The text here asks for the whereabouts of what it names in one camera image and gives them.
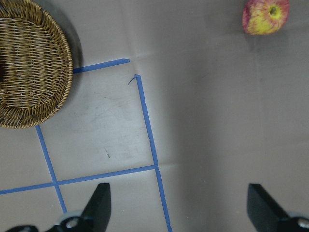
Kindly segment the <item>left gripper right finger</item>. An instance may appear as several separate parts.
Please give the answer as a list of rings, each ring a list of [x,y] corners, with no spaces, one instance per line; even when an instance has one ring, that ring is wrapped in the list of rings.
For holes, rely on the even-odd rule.
[[[290,216],[261,184],[248,185],[247,214],[258,232],[307,232],[309,230],[307,217]]]

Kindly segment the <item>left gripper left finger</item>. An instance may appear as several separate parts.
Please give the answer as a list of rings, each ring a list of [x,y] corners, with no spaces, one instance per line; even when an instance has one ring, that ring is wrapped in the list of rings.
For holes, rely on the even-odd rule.
[[[104,232],[112,212],[109,183],[97,185],[94,193],[80,215],[69,215],[57,222],[49,232]]]

